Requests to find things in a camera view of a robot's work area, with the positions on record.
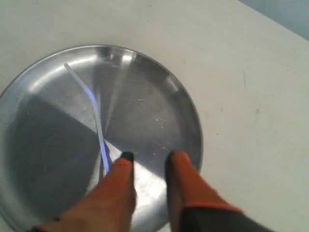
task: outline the black fingertip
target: black fingertip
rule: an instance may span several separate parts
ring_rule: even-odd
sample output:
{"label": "black fingertip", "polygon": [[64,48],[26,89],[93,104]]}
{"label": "black fingertip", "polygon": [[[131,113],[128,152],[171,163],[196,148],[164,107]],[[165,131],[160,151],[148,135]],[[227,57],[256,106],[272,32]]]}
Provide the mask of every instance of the black fingertip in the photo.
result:
{"label": "black fingertip", "polygon": [[124,152],[121,154],[120,157],[121,157],[121,158],[124,158],[124,159],[126,159],[126,160],[128,160],[128,161],[130,161],[130,162],[132,162],[132,163],[133,163],[133,161],[134,161],[134,155],[133,155],[132,152],[129,152],[129,151],[124,151]]}

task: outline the white surface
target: white surface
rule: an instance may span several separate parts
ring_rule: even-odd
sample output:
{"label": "white surface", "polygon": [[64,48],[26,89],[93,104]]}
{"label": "white surface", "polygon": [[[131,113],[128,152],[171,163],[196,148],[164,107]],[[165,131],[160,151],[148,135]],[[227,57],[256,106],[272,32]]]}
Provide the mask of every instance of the white surface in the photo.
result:
{"label": "white surface", "polygon": [[264,225],[309,230],[308,41],[236,0],[1,0],[0,91],[43,56],[90,43],[170,69],[200,115],[202,175]]}

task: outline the white table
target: white table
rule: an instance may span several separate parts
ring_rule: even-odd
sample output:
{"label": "white table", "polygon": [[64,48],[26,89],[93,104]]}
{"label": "white table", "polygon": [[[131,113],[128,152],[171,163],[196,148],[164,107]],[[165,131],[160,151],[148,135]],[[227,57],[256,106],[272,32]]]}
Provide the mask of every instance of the white table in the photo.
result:
{"label": "white table", "polygon": [[170,69],[200,116],[202,175],[264,225],[309,230],[308,41],[236,0],[1,0],[0,92],[36,60],[90,43]]}

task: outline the dark sleeve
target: dark sleeve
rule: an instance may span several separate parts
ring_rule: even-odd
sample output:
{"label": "dark sleeve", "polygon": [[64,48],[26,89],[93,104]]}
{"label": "dark sleeve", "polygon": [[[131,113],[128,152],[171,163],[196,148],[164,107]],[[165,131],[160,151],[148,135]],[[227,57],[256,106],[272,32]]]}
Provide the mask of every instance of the dark sleeve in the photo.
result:
{"label": "dark sleeve", "polygon": [[180,232],[272,232],[240,212],[189,207],[182,211]]}

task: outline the metal plate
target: metal plate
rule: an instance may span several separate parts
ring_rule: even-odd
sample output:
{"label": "metal plate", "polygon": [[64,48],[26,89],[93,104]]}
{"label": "metal plate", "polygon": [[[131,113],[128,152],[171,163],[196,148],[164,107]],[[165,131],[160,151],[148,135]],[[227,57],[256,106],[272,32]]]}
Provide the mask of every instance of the metal plate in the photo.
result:
{"label": "metal plate", "polygon": [[60,51],[21,73],[0,98],[0,210],[16,231],[58,215],[98,182],[100,155],[91,103],[63,67],[93,90],[112,159],[135,154],[133,231],[168,220],[164,161],[182,149],[202,159],[199,119],[175,76],[117,46]]}

